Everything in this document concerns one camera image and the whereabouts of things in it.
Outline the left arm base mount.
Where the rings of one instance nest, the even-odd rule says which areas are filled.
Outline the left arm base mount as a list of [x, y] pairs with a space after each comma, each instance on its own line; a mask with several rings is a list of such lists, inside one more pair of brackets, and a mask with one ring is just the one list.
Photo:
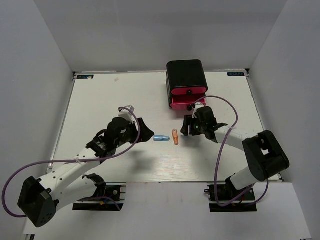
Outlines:
[[126, 184], [106, 184], [99, 188], [93, 196], [73, 204], [73, 211], [87, 212], [119, 212], [122, 210], [126, 197]]

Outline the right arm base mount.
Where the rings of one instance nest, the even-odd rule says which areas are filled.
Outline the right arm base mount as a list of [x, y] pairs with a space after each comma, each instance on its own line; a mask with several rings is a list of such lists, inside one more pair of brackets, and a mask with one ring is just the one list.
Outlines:
[[[226, 184], [217, 185], [217, 196], [221, 204], [225, 204], [232, 200], [239, 194], [241, 194], [245, 189], [236, 190], [227, 187]], [[215, 198], [214, 185], [208, 185], [204, 190], [204, 193], [208, 195], [209, 198], [209, 210], [211, 213], [249, 213], [257, 212], [256, 204], [253, 202], [256, 200], [254, 190], [251, 188], [249, 192], [238, 197], [228, 206], [219, 206]]]

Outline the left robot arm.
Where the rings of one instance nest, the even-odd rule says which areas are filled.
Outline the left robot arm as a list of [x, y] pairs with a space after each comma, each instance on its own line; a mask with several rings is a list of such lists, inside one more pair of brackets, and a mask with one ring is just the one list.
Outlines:
[[102, 178], [94, 181], [95, 173], [86, 173], [103, 163], [103, 158], [113, 157], [118, 147], [130, 143], [145, 143], [154, 132], [144, 123], [131, 117], [115, 117], [106, 129], [96, 136], [76, 156], [75, 162], [65, 163], [39, 178], [27, 178], [20, 192], [18, 207], [37, 228], [52, 220], [57, 211], [78, 200], [105, 196], [106, 183]]

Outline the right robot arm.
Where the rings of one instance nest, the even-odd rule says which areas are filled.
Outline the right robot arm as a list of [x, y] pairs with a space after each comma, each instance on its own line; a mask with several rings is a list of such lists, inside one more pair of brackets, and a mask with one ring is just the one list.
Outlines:
[[193, 114], [185, 115], [180, 132], [184, 136], [204, 135], [214, 143], [244, 152], [247, 167], [228, 177], [225, 184], [218, 184], [217, 190], [213, 190], [222, 201], [236, 200], [248, 187], [264, 182], [290, 167], [288, 157], [271, 131], [249, 133], [219, 123], [209, 106], [196, 108]]

